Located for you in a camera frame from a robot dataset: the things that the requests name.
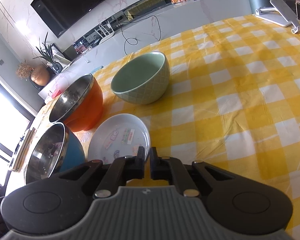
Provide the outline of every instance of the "marble wall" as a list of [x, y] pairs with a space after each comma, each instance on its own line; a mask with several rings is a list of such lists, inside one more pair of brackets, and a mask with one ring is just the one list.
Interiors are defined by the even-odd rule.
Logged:
[[55, 43], [61, 51], [91, 30], [100, 22], [139, 0], [105, 0], [82, 17], [59, 39], [42, 21], [31, 7], [33, 0], [0, 0], [0, 33], [18, 55], [20, 60], [27, 59], [32, 64], [36, 56], [35, 46], [48, 32], [49, 43]]

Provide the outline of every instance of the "white tablet stand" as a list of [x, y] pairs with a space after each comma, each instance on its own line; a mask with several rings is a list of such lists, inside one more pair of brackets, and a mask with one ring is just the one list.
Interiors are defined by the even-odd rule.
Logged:
[[293, 34], [300, 31], [300, 22], [298, 21], [296, 14], [283, 0], [270, 0], [270, 3], [273, 7], [262, 7], [256, 9], [256, 17], [283, 27], [287, 27], [292, 24], [294, 26], [291, 29]]

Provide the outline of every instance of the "textured bowl exterior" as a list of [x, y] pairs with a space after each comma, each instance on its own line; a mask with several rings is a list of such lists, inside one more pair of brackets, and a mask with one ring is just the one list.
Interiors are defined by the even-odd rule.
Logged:
[[127, 92], [113, 93], [126, 101], [135, 105], [146, 105], [157, 101], [167, 90], [170, 79], [170, 67], [167, 58], [161, 69], [147, 82], [129, 90]]

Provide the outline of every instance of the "yellow checkered tablecloth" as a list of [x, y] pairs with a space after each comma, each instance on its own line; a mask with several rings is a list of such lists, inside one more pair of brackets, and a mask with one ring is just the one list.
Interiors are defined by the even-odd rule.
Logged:
[[[145, 106], [122, 101], [110, 90], [113, 76], [150, 51], [168, 58], [168, 90]], [[95, 77], [104, 94], [102, 121], [134, 114], [159, 156], [202, 159], [280, 189], [294, 207], [287, 232], [300, 239], [300, 33], [252, 15], [232, 18], [149, 45]], [[78, 135], [85, 151], [92, 132]]]

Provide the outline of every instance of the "plate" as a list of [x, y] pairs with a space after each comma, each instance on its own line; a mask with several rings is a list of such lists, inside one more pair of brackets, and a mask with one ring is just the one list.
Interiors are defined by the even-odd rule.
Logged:
[[150, 149], [150, 134], [146, 125], [132, 114], [117, 114], [105, 120], [94, 133], [88, 149], [88, 161], [112, 163], [116, 158], [137, 156], [139, 146]]

